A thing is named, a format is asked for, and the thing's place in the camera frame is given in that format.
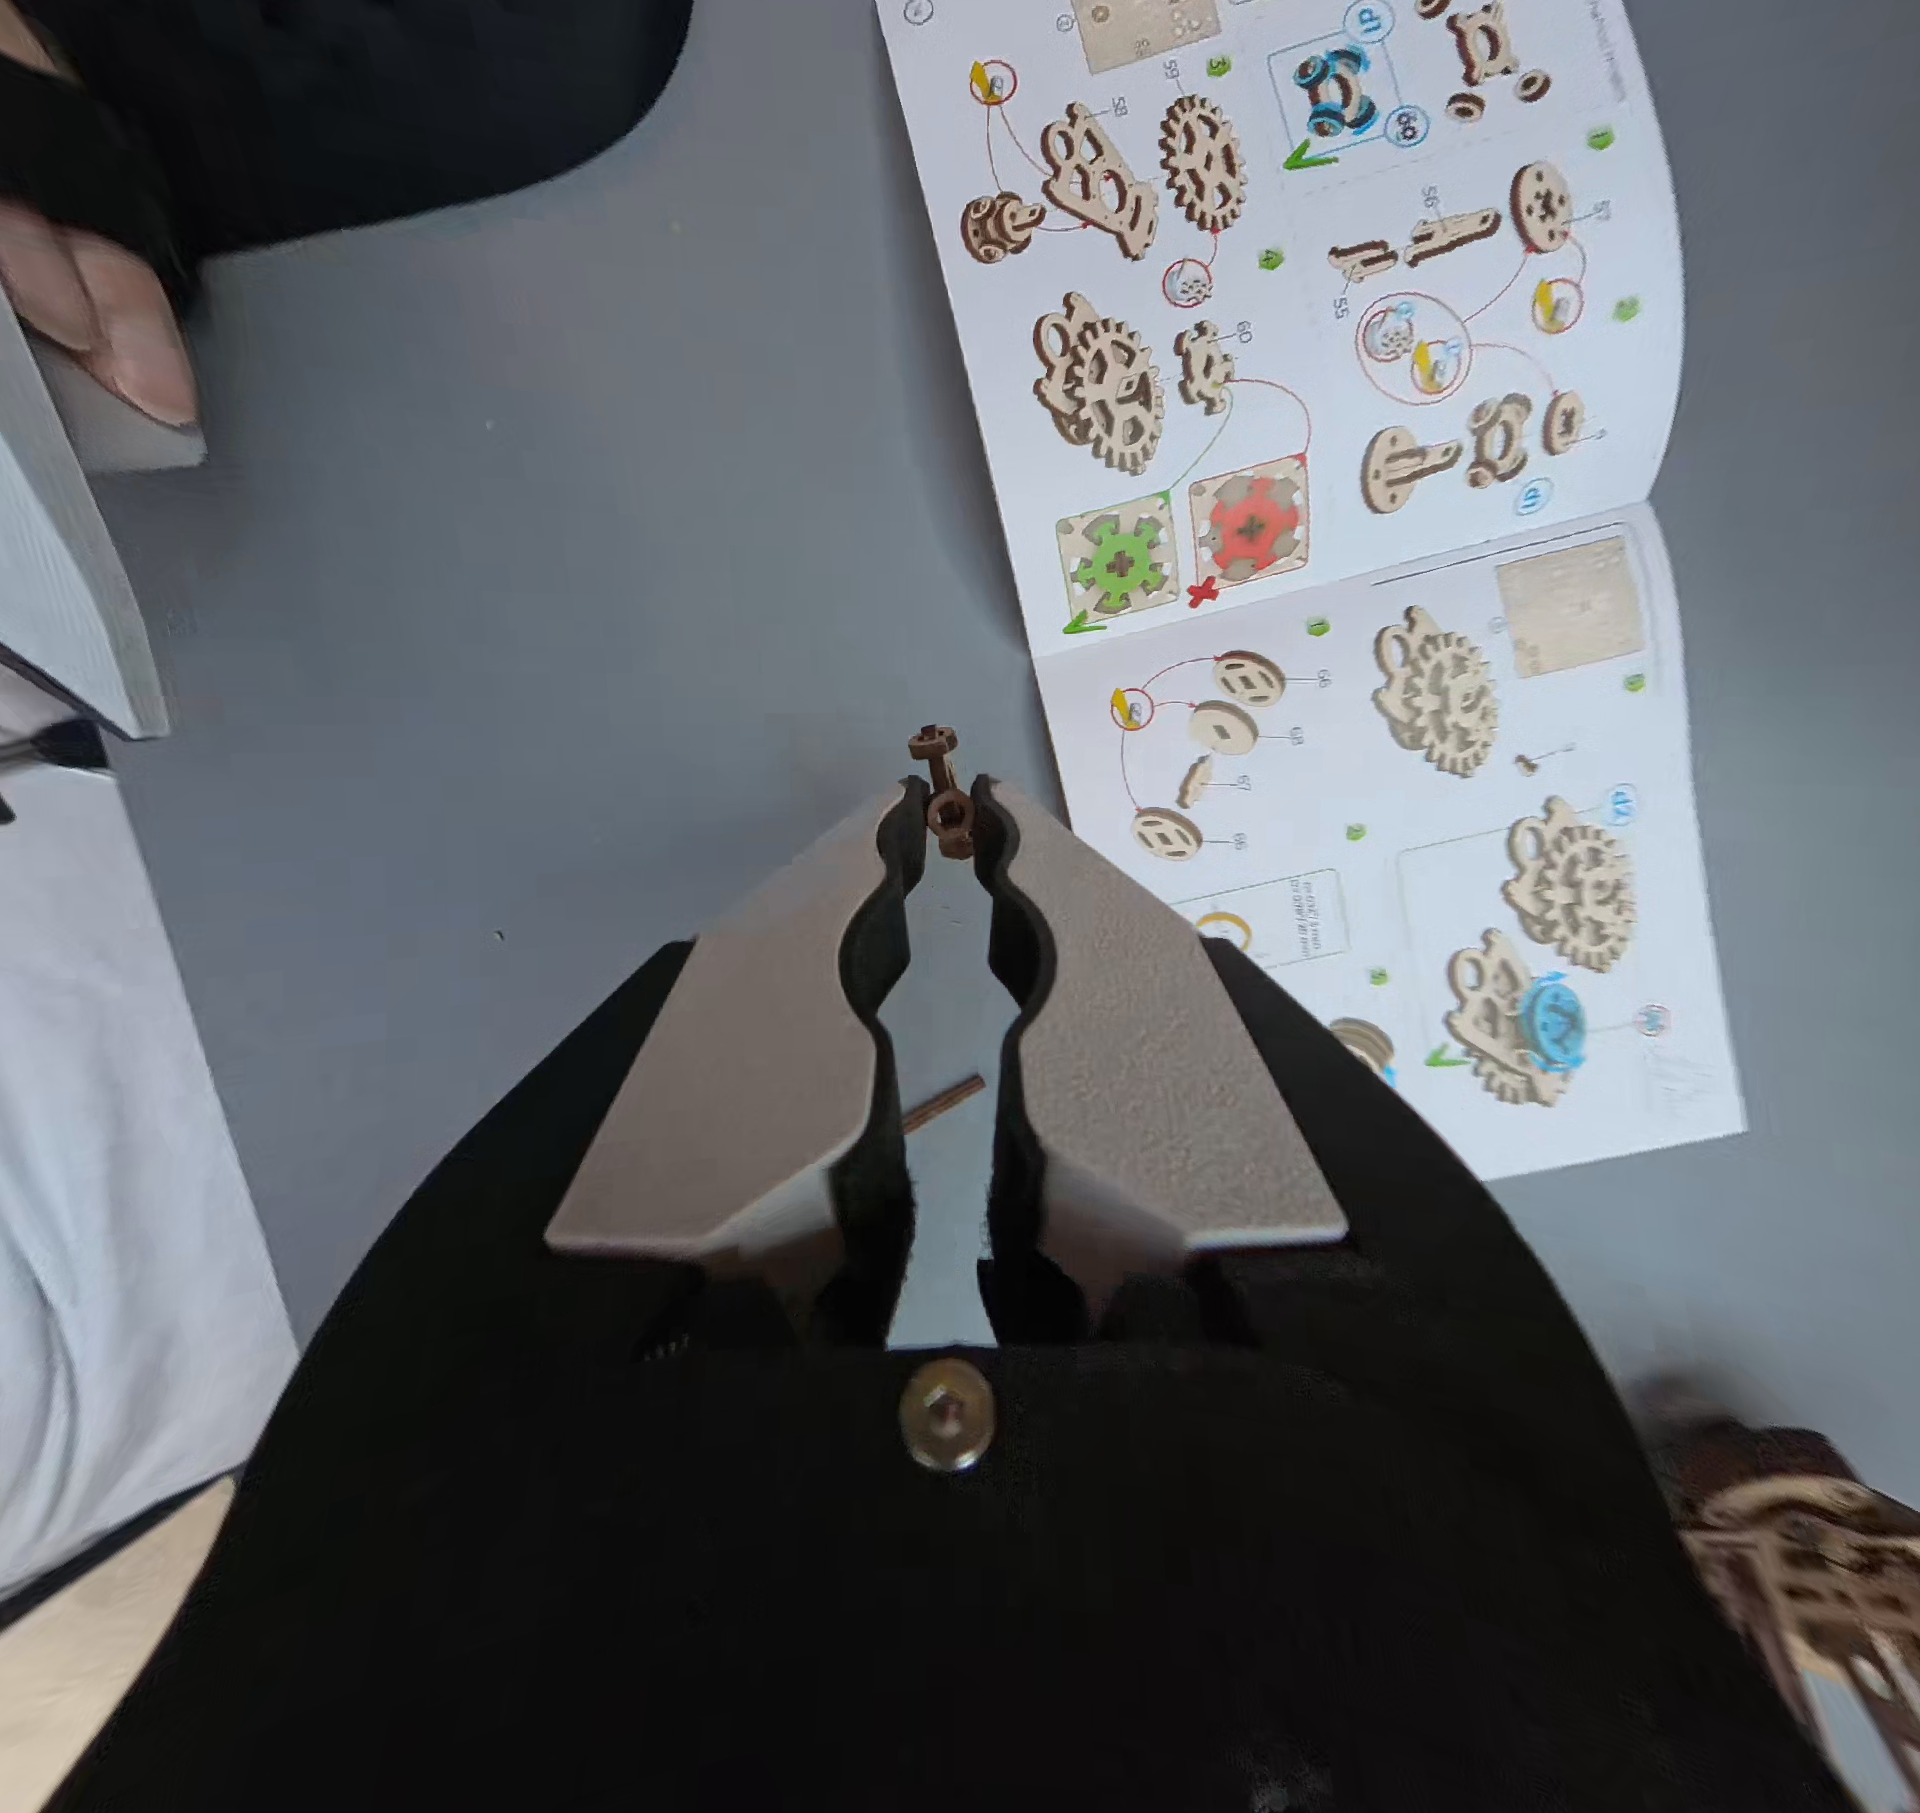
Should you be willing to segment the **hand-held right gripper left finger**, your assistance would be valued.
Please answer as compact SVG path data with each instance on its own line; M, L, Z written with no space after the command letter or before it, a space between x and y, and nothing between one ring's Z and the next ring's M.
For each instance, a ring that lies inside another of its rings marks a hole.
M917 880L911 776L710 923L546 1242L755 1279L813 1337L882 1342L914 1192L879 1015Z

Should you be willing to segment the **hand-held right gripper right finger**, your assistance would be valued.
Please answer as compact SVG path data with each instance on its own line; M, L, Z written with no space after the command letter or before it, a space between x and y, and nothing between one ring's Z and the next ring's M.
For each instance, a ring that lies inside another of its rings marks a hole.
M999 1336L1084 1336L1132 1279L1335 1245L1348 1215L1192 923L979 776L975 875L1013 998L995 1081Z

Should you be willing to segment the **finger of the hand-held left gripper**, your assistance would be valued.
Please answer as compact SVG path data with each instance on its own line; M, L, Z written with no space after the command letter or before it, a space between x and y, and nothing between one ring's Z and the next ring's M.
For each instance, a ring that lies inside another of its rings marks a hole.
M2 650L122 740L172 733L131 582L13 319L2 323Z

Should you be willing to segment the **small wooden ring part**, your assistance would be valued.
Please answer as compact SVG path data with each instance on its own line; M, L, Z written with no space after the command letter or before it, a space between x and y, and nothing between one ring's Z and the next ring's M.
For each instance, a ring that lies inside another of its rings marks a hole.
M925 769L928 799L925 808L926 833L943 858L973 863L975 806L954 771L958 738L953 726L925 724L909 738L909 753Z

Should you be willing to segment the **grey desk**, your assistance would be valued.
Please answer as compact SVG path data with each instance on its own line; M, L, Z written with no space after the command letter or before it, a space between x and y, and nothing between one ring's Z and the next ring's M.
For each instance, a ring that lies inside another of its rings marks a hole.
M1915 0L1625 0L1685 226L1651 492L1749 1132L1496 1197L1630 1380L1915 1499ZM1048 738L874 0L696 0L536 192L209 276L101 512L115 768L296 1334L664 940Z

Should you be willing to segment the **person's left hand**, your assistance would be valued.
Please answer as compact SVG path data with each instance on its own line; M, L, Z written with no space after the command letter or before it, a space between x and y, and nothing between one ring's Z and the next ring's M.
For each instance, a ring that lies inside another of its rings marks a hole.
M199 286L161 169L2 0L2 282L25 328L167 431L202 421L181 312Z

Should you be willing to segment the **person in white shirt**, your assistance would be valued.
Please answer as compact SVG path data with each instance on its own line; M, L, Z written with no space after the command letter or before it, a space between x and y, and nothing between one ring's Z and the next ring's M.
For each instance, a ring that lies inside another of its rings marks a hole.
M5 769L2 1592L240 1464L296 1366L106 769Z

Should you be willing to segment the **printed assembly instruction booklet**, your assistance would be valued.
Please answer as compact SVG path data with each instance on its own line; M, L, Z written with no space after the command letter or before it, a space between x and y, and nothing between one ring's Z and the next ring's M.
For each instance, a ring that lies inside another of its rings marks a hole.
M1073 827L1482 1179L1745 1129L1623 0L876 0Z

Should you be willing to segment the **brown wooden ship model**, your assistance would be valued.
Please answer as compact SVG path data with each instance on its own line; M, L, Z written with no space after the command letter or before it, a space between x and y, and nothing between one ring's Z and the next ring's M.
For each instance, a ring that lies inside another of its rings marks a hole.
M1682 1375L1630 1397L1675 1529L1853 1808L1918 1808L1918 1512Z

